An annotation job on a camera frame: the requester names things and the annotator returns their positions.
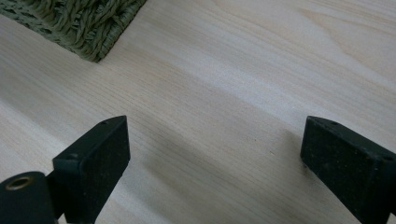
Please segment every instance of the black clamp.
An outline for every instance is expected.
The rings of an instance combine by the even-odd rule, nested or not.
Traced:
[[[337,122],[308,117],[301,158],[361,223],[384,224],[395,214],[393,152]]]
[[[48,175],[28,172],[0,184],[0,223],[94,223],[131,159],[125,116],[107,119],[55,157]]]

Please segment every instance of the wood grain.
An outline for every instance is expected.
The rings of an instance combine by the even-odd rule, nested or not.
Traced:
[[[301,163],[306,116],[396,152],[392,0],[149,0],[100,63],[0,24],[1,179],[128,116],[97,223],[359,223]]]

